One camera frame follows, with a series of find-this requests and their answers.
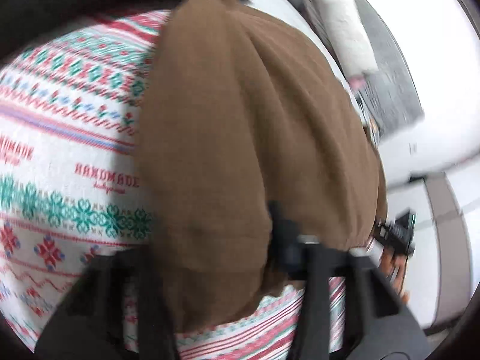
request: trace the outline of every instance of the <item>patterned knit fabric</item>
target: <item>patterned knit fabric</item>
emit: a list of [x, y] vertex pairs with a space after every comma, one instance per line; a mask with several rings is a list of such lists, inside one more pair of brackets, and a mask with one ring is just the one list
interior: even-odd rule
[[[0, 70], [0, 311], [33, 350], [63, 294], [96, 254], [145, 242], [152, 214], [135, 174], [134, 135], [154, 44], [168, 11], [88, 18]], [[344, 282], [330, 280], [331, 350], [341, 345]], [[279, 359], [302, 292], [254, 315], [178, 335], [183, 359]], [[135, 289], [125, 345], [137, 350]]]

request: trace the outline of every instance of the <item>brown jacket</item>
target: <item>brown jacket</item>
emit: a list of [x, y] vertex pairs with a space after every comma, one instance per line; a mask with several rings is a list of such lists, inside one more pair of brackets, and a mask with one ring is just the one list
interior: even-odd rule
[[136, 160], [164, 296], [188, 332], [249, 315], [284, 285], [266, 269], [267, 201], [347, 249], [386, 215], [385, 180], [326, 59], [282, 21], [239, 0], [184, 0], [157, 46]]

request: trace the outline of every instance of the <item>red stripe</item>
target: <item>red stripe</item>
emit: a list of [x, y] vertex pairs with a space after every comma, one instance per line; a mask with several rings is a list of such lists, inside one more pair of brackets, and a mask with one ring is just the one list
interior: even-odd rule
[[156, 20], [167, 20], [169, 18], [170, 12], [170, 9], [155, 9], [145, 12], [144, 9], [125, 8], [118, 11], [106, 12], [104, 16], [109, 16], [112, 20], [115, 20], [115, 17], [128, 17], [129, 19], [131, 19], [132, 16], [134, 17], [138, 15], [142, 15], [148, 18], [153, 17]]
[[282, 339], [278, 340], [277, 342], [275, 342], [272, 346], [270, 346], [269, 348], [263, 350], [262, 352], [256, 354], [255, 356], [252, 356], [249, 358], [249, 360], [257, 360], [257, 359], [261, 359], [262, 357], [268, 355], [269, 353], [272, 353], [273, 351], [281, 348], [282, 346], [288, 344], [289, 342], [291, 342], [293, 340], [293, 335], [294, 335], [295, 332], [290, 332], [287, 336], [283, 337]]
[[343, 291], [345, 291], [345, 283], [340, 284], [337, 290], [330, 295], [330, 302], [332, 303]]
[[17, 279], [18, 281], [23, 281], [25, 278], [29, 278], [30, 280], [32, 280], [33, 284], [35, 284], [37, 286], [37, 288], [42, 288], [45, 283], [48, 283], [50, 284], [53, 288], [55, 288], [57, 290], [57, 292], [64, 292], [67, 288], [70, 288], [71, 287], [71, 282], [66, 282], [61, 288], [57, 287], [50, 279], [43, 279], [40, 283], [37, 283], [33, 278], [32, 276], [30, 276], [30, 274], [28, 274], [27, 272], [23, 272], [21, 275], [17, 275], [14, 270], [11, 268], [10, 265], [8, 264], [5, 264], [2, 268], [0, 268], [0, 273], [7, 273], [8, 271], [10, 271], [13, 276], [15, 276], [15, 279]]
[[15, 334], [22, 340], [23, 344], [25, 344], [25, 346], [28, 347], [28, 349], [30, 349], [30, 351], [33, 352], [35, 345], [32, 345], [32, 344], [30, 344], [30, 343], [27, 343], [26, 338], [23, 336], [22, 333], [20, 333], [20, 332], [18, 331], [18, 329], [15, 327], [15, 325], [14, 325], [14, 323], [13, 323], [12, 321], [10, 321], [10, 320], [8, 320], [8, 319], [5, 319], [5, 320], [7, 321], [8, 325], [11, 327], [11, 329], [15, 332]]
[[160, 23], [159, 20], [157, 19], [152, 19], [151, 17], [148, 17], [147, 15], [133, 15], [133, 16], [124, 16], [123, 20], [126, 21], [132, 21], [134, 24], [140, 26], [140, 27], [146, 27], [148, 30], [157, 32], [162, 23]]
[[157, 35], [150, 35], [145, 32], [139, 31], [135, 27], [121, 22], [121, 21], [114, 21], [114, 20], [109, 20], [107, 18], [101, 17], [100, 15], [95, 15], [93, 17], [95, 21], [97, 21], [100, 24], [106, 25], [108, 28], [114, 28], [115, 30], [121, 30], [128, 32], [130, 34], [134, 34], [140, 39], [143, 39], [146, 42], [153, 43], [153, 41], [156, 39]]
[[[253, 346], [256, 346], [256, 349], [253, 349], [253, 351], [252, 351], [252, 352], [255, 352], [259, 348], [265, 347], [266, 345], [268, 345], [269, 342], [272, 342], [272, 340], [275, 340], [275, 338], [278, 335], [280, 335], [282, 332], [284, 332], [285, 330], [287, 330], [291, 326], [295, 325], [296, 321], [297, 321], [297, 315], [291, 315], [287, 319], [282, 321], [279, 325], [272, 327], [270, 330], [268, 330], [268, 332], [260, 335], [259, 337], [257, 337], [255, 339], [255, 341], [253, 341], [249, 344], [246, 343], [246, 340], [242, 340], [241, 342], [238, 342], [238, 343], [235, 343], [235, 344], [232, 344], [232, 345], [229, 345], [229, 346], [214, 348], [213, 350], [210, 350], [208, 352], [199, 352], [199, 353], [195, 354], [194, 356], [195, 356], [195, 358], [203, 357], [205, 355], [211, 355], [212, 353], [215, 353], [215, 352], [225, 352], [225, 351], [228, 351], [228, 350], [232, 350], [231, 353], [235, 353], [235, 352], [238, 352], [238, 351], [242, 350], [245, 345], [250, 345], [250, 344], [252, 344]], [[266, 337], [266, 340], [262, 341], [262, 338], [265, 335], [268, 335], [270, 333], [271, 333], [270, 337]], [[190, 356], [190, 357], [186, 358], [186, 357], [183, 357], [181, 355], [181, 359], [182, 360], [192, 359], [192, 357]]]
[[99, 139], [102, 139], [102, 140], [107, 140], [109, 142], [118, 143], [118, 144], [123, 145], [123, 146], [135, 147], [134, 143], [125, 142], [124, 140], [118, 140], [118, 139], [110, 138], [110, 137], [107, 137], [105, 135], [101, 135], [101, 134], [97, 134], [97, 133], [94, 133], [94, 132], [90, 132], [88, 130], [84, 130], [83, 128], [78, 128], [78, 127], [74, 127], [74, 126], [71, 126], [71, 125], [68, 125], [68, 124], [65, 124], [65, 123], [61, 123], [61, 122], [58, 122], [56, 120], [50, 119], [48, 117], [36, 114], [35, 112], [28, 111], [28, 110], [26, 110], [22, 107], [18, 107], [17, 105], [9, 104], [8, 102], [6, 102], [4, 100], [0, 100], [0, 104], [2, 104], [6, 108], [14, 109], [18, 112], [21, 112], [22, 114], [29, 115], [30, 117], [33, 117], [37, 120], [42, 120], [45, 123], [49, 123], [53, 126], [60, 127], [60, 128], [65, 129], [65, 130], [68, 130], [68, 131], [76, 131], [78, 133], [88, 135], [88, 136], [93, 137], [93, 138], [99, 138]]
[[[112, 27], [108, 28], [105, 24], [99, 24], [99, 26], [101, 27], [94, 28], [94, 31], [99, 32], [100, 36], [102, 37], [109, 37], [111, 39], [115, 37], [117, 39], [120, 39], [122, 42], [118, 42], [118, 44], [124, 44], [129, 46], [135, 44], [137, 47], [142, 47], [145, 49], [145, 51], [150, 52], [152, 51], [152, 48], [155, 48], [158, 33], [155, 34], [155, 39], [143, 40], [130, 31], [122, 31]], [[131, 64], [131, 62], [129, 66], [131, 66], [129, 70], [135, 70], [138, 68], [138, 66], [135, 66], [135, 64]]]
[[[195, 356], [198, 352], [202, 352], [202, 350], [205, 350], [208, 346], [212, 346], [212, 347], [207, 348], [208, 352], [202, 352], [202, 356], [207, 355], [209, 353], [219, 351], [220, 349], [225, 350], [225, 349], [228, 349], [228, 348], [230, 348], [234, 345], [237, 345], [239, 342], [245, 341], [245, 340], [253, 337], [259, 331], [266, 329], [267, 327], [273, 325], [278, 320], [282, 319], [285, 315], [292, 312], [299, 303], [301, 304], [301, 302], [302, 302], [302, 298], [298, 298], [294, 303], [292, 303], [286, 309], [280, 311], [278, 314], [268, 318], [267, 320], [263, 321], [259, 325], [256, 325], [256, 326], [250, 328], [249, 330], [247, 330], [245, 332], [242, 332], [240, 334], [237, 334], [233, 337], [225, 338], [223, 340], [218, 340], [214, 343], [209, 343], [209, 344], [205, 344], [203, 346], [197, 346], [195, 348], [182, 351], [181, 352], [182, 359], [183, 360], [190, 359], [192, 356]], [[224, 343], [227, 346], [218, 346], [218, 344], [221, 344], [221, 343]]]
[[40, 126], [32, 125], [25, 120], [17, 119], [15, 116], [11, 116], [11, 115], [2, 115], [2, 116], [5, 117], [6, 119], [14, 120], [17, 123], [28, 126], [32, 129], [39, 130], [39, 131], [44, 132], [44, 133], [49, 134], [49, 135], [61, 137], [62, 139], [69, 140], [71, 142], [78, 142], [78, 143], [86, 144], [88, 146], [96, 147], [98, 149], [108, 150], [108, 151], [115, 152], [115, 153], [122, 154], [122, 155], [131, 155], [131, 153], [126, 153], [124, 151], [117, 150], [113, 147], [104, 147], [104, 146], [101, 146], [101, 145], [98, 145], [98, 144], [87, 142], [86, 140], [84, 140], [80, 137], [71, 137], [69, 135], [65, 135], [64, 133], [62, 133], [60, 131], [45, 130], [45, 128], [42, 128]]
[[[59, 73], [59, 74], [57, 74], [57, 73], [47, 74], [45, 70], [39, 70], [37, 67], [32, 67], [29, 64], [22, 63], [20, 61], [14, 61], [11, 66], [13, 68], [19, 69], [20, 71], [23, 69], [24, 71], [34, 72], [34, 73], [37, 73], [37, 75], [43, 75], [44, 77], [48, 77], [48, 78], [54, 77], [58, 81], [65, 80], [65, 76], [62, 76], [61, 73]], [[120, 67], [120, 69], [125, 69], [127, 67], [128, 67], [128, 65], [125, 65], [125, 66]], [[83, 81], [75, 80], [73, 78], [67, 79], [67, 85], [73, 86], [73, 84], [76, 85], [76, 87], [74, 88], [75, 90], [83, 90], [82, 88], [83, 88], [83, 86], [85, 86], [85, 83]], [[110, 95], [113, 96], [115, 91], [108, 91], [108, 93], [110, 93]]]
[[[290, 301], [296, 296], [296, 294], [297, 294], [296, 292], [288, 293], [287, 295], [285, 295], [285, 297], [280, 298], [280, 299], [277, 300], [276, 302], [273, 302], [273, 303], [271, 303], [271, 304], [269, 304], [269, 305], [267, 305], [267, 306], [265, 306], [265, 307], [262, 307], [261, 309], [257, 309], [257, 310], [255, 311], [255, 313], [252, 314], [252, 315], [258, 316], [258, 315], [261, 315], [261, 314], [265, 313], [266, 311], [269, 311], [270, 309], [278, 306], [279, 304], [288, 303], [288, 302], [290, 302]], [[258, 323], [268, 322], [270, 319], [274, 318], [276, 315], [278, 315], [278, 314], [271, 315], [268, 319], [266, 319], [266, 320], [264, 320], [264, 321], [262, 321], [262, 322], [258, 322]], [[212, 327], [211, 329], [213, 330], [214, 328], [227, 328], [229, 325], [231, 325], [231, 324], [218, 325], [218, 326]], [[256, 326], [257, 326], [257, 325], [253, 324], [249, 329], [253, 329], [253, 328], [255, 328]], [[200, 348], [200, 347], [203, 347], [203, 346], [216, 345], [216, 344], [221, 343], [221, 342], [223, 342], [223, 341], [229, 341], [229, 340], [231, 340], [231, 339], [235, 339], [235, 338], [238, 337], [239, 335], [244, 335], [244, 334], [247, 334], [247, 333], [249, 333], [248, 330], [247, 330], [247, 331], [244, 331], [244, 332], [242, 332], [242, 333], [238, 333], [238, 334], [235, 335], [235, 336], [227, 337], [227, 338], [224, 338], [224, 339], [222, 339], [222, 340], [215, 341], [215, 342], [213, 342], [213, 343], [201, 344], [201, 346], [195, 346], [195, 347], [192, 347], [192, 348], [190, 348], [190, 349], [186, 349], [186, 350], [184, 350], [183, 352], [189, 352], [189, 351], [192, 351], [192, 350], [196, 350], [196, 349], [198, 349], [198, 348]], [[178, 339], [188, 339], [188, 338], [191, 337], [191, 335], [188, 335], [188, 334], [177, 334], [177, 337], [178, 337]]]
[[345, 324], [345, 309], [342, 310], [334, 325], [330, 327], [330, 341], [335, 340], [343, 333], [343, 326]]
[[15, 257], [10, 257], [8, 258], [7, 255], [4, 252], [0, 252], [0, 258], [10, 262], [17, 264], [18, 266], [26, 266], [27, 268], [33, 269], [34, 271], [40, 271], [40, 272], [45, 272], [46, 274], [51, 274], [51, 275], [57, 275], [57, 276], [64, 276], [66, 278], [79, 278], [81, 274], [71, 274], [68, 272], [61, 272], [61, 271], [49, 271], [47, 268], [42, 268], [33, 264], [30, 264], [28, 262], [20, 261], [19, 259], [16, 259]]
[[76, 48], [71, 47], [68, 44], [63, 44], [63, 43], [56, 44], [55, 41], [53, 41], [52, 43], [49, 43], [49, 48], [56, 48], [56, 49], [61, 50], [63, 52], [66, 51], [66, 52], [69, 52], [69, 53], [73, 54], [74, 56], [81, 55], [81, 56], [84, 56], [84, 57], [87, 57], [87, 58], [90, 58], [90, 59], [93, 59], [93, 60], [106, 62], [111, 67], [117, 68], [117, 69], [124, 69], [131, 64], [131, 63], [114, 62], [114, 61], [111, 60], [111, 58], [108, 58], [107, 56], [94, 55], [91, 52], [89, 52], [87, 49], [83, 49], [83, 48], [76, 49]]
[[202, 350], [217, 351], [217, 350], [219, 350], [219, 348], [223, 348], [222, 346], [219, 346], [219, 344], [228, 345], [227, 347], [231, 347], [232, 346], [231, 344], [235, 345], [235, 344], [237, 344], [237, 342], [244, 341], [244, 340], [250, 338], [252, 334], [254, 335], [259, 329], [262, 329], [264, 326], [270, 326], [272, 322], [274, 323], [278, 319], [283, 318], [285, 315], [290, 313], [297, 306], [297, 304], [299, 303], [300, 300], [302, 300], [302, 298], [297, 299], [292, 304], [290, 304], [286, 309], [280, 310], [279, 313], [270, 316], [268, 319], [262, 321], [258, 325], [253, 325], [252, 327], [250, 327], [246, 331], [238, 333], [238, 334], [236, 334], [232, 337], [224, 338], [222, 340], [218, 340], [218, 341], [215, 341], [215, 342], [210, 342], [210, 343], [207, 343], [207, 344], [202, 344], [200, 346], [195, 346], [193, 348], [183, 350], [183, 351], [181, 351], [181, 354], [182, 354], [182, 356], [190, 356], [191, 357], [192, 355], [194, 356], [195, 354], [197, 354], [198, 352], [201, 352]]
[[345, 278], [343, 278], [342, 276], [334, 276], [334, 277], [330, 278], [328, 283], [330, 284], [330, 286], [335, 286], [336, 287], [337, 285], [339, 285], [344, 280], [345, 280]]
[[128, 247], [128, 246], [132, 246], [132, 245], [138, 245], [138, 244], [135, 244], [135, 243], [107, 242], [107, 241], [102, 241], [102, 240], [94, 240], [94, 239], [73, 237], [71, 235], [56, 233], [54, 231], [44, 230], [40, 227], [30, 225], [28, 222], [24, 222], [20, 219], [12, 218], [11, 216], [4, 214], [3, 212], [0, 212], [0, 218], [4, 219], [4, 220], [6, 219], [10, 223], [14, 224], [15, 226], [21, 227], [25, 230], [29, 230], [29, 231], [32, 231], [34, 233], [40, 233], [40, 234], [52, 236], [52, 237], [59, 238], [59, 239], [66, 239], [66, 240], [69, 240], [69, 241], [86, 242], [86, 243], [97, 244], [97, 245], [119, 246], [119, 247]]

